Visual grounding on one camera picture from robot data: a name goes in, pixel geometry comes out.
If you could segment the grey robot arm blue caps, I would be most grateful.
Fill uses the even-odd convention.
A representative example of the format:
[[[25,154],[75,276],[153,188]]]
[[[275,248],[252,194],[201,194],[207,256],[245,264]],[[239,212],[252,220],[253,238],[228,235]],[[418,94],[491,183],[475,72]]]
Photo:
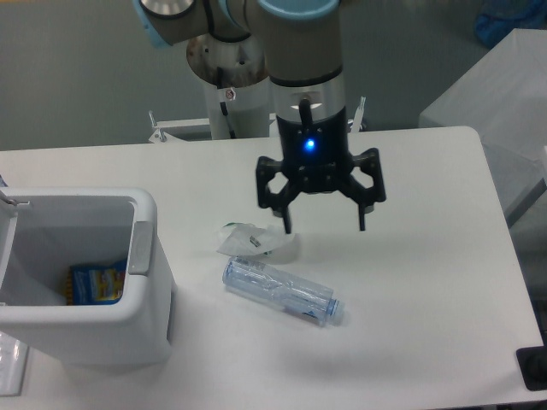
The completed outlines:
[[[265,57],[283,158],[256,165],[260,208],[291,231],[301,193],[340,192],[358,206],[359,225],[385,200],[379,151],[348,145],[339,1],[136,1],[154,39],[173,46],[209,34],[225,44],[255,38]]]

